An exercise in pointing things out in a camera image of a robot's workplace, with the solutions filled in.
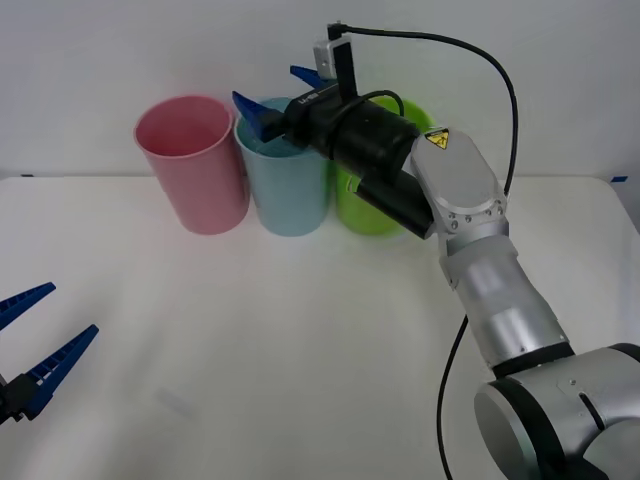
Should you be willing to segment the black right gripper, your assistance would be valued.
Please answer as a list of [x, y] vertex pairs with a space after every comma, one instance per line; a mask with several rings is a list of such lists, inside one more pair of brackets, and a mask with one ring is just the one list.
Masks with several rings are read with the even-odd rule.
[[237, 91], [232, 100], [247, 121], [255, 136], [263, 143], [281, 137], [301, 148], [315, 150], [322, 156], [357, 156], [353, 127], [347, 125], [345, 113], [358, 94], [341, 95], [337, 84], [324, 86], [324, 79], [316, 70], [291, 65], [290, 74], [316, 88], [279, 110], [257, 103]]

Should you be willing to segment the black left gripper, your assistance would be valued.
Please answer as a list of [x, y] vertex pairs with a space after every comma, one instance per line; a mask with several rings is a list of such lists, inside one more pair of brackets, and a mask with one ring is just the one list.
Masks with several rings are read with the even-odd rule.
[[[52, 282], [48, 282], [12, 297], [0, 301], [0, 330], [9, 326], [27, 310], [44, 297], [56, 290]], [[21, 414], [28, 420], [35, 419], [53, 398], [54, 392], [70, 373], [77, 361], [86, 351], [99, 332], [92, 324], [80, 334], [45, 358], [25, 374], [21, 374], [27, 383], [26, 399], [19, 401], [16, 407], [19, 381], [17, 378], [8, 382], [1, 377], [1, 423], [9, 419], [21, 420]]]

